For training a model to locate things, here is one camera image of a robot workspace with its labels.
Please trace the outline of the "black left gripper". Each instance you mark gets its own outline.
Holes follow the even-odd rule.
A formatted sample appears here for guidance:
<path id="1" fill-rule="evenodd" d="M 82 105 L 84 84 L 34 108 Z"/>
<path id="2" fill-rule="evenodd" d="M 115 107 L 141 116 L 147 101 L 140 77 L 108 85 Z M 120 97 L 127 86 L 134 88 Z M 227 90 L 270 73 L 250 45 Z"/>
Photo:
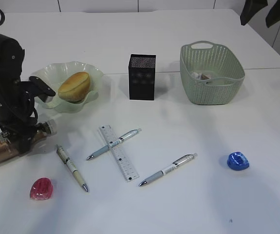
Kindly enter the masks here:
<path id="1" fill-rule="evenodd" d="M 35 109 L 37 95 L 31 92 L 0 93 L 0 129 L 18 135 L 19 156 L 31 151 L 38 114 Z"/>

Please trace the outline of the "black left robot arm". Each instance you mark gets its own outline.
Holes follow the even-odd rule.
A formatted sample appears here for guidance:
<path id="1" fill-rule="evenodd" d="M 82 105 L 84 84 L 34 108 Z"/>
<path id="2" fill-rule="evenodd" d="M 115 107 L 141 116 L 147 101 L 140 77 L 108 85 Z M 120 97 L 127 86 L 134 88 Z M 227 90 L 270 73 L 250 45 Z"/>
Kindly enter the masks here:
<path id="1" fill-rule="evenodd" d="M 20 154 L 31 150 L 38 119 L 34 97 L 20 79 L 24 56 L 15 39 L 0 34 L 0 129 L 16 141 Z"/>

